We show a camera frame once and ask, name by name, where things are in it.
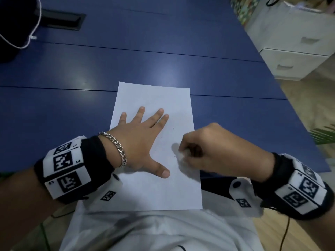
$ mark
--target fingernail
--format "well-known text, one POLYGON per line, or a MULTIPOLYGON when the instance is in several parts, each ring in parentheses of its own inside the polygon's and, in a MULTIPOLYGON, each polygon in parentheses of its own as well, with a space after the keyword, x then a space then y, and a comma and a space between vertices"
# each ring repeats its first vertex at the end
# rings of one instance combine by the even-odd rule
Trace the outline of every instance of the fingernail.
POLYGON ((162 173, 162 177, 163 178, 168 178, 169 176, 170 176, 170 171, 164 170, 163 173, 162 173))

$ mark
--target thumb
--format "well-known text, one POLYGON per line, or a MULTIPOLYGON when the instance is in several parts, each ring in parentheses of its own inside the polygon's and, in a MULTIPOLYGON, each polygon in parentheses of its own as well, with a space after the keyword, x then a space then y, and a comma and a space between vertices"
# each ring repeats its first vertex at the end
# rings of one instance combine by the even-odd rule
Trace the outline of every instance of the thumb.
POLYGON ((147 169, 150 173, 164 179, 170 176, 170 171, 162 164, 153 160, 151 157, 149 157, 147 162, 145 162, 144 168, 147 169))
POLYGON ((193 168, 203 170, 205 168, 204 164, 204 157, 192 157, 192 156, 186 156, 184 158, 184 161, 193 168))

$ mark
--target silver chain bracelet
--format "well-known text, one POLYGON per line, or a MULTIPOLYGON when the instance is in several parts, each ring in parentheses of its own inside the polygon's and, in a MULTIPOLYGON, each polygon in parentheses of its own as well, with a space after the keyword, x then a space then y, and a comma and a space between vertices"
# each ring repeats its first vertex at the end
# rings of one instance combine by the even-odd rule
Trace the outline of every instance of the silver chain bracelet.
POLYGON ((114 136, 112 136, 111 134, 108 134, 106 132, 100 132, 99 135, 103 135, 103 136, 107 137, 109 140, 111 140, 111 142, 118 149, 118 151, 120 153, 120 156, 121 156, 121 159, 122 159, 122 164, 121 164, 120 168, 126 166, 126 164, 127 164, 127 156, 125 154, 125 151, 123 150, 122 145, 119 143, 119 141, 114 136))

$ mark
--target white cable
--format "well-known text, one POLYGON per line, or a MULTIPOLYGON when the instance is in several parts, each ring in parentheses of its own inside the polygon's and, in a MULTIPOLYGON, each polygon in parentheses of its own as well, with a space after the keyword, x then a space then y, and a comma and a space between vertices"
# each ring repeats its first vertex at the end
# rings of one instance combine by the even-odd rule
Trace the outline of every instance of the white cable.
POLYGON ((27 43, 26 43, 24 46, 22 46, 22 47, 15 46, 15 45, 13 45, 12 43, 10 43, 7 39, 5 39, 4 36, 2 36, 2 35, 0 34, 0 37, 1 37, 5 42, 7 42, 9 45, 11 45, 12 47, 17 48, 17 49, 24 49, 24 48, 26 48, 27 46, 29 46, 29 44, 30 44, 30 40, 31 40, 31 39, 36 39, 36 36, 33 36, 33 34, 35 33, 37 27, 40 25, 40 21, 41 21, 41 17, 42 17, 42 4, 41 4, 41 1, 40 1, 40 0, 37 0, 37 2, 38 2, 38 4, 39 4, 39 8, 40 8, 39 20, 37 21, 37 24, 36 24, 36 26, 34 27, 34 29, 33 29, 33 30, 31 31, 31 33, 29 34, 28 41, 27 41, 27 43))

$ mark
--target green plant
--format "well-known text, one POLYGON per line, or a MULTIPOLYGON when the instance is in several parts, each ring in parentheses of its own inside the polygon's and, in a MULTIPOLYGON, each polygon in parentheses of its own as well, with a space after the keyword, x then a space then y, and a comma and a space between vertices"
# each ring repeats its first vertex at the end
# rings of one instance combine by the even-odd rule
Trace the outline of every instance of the green plant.
POLYGON ((315 144, 335 143, 335 125, 330 125, 331 127, 325 126, 324 129, 315 128, 310 131, 310 135, 314 139, 315 144))

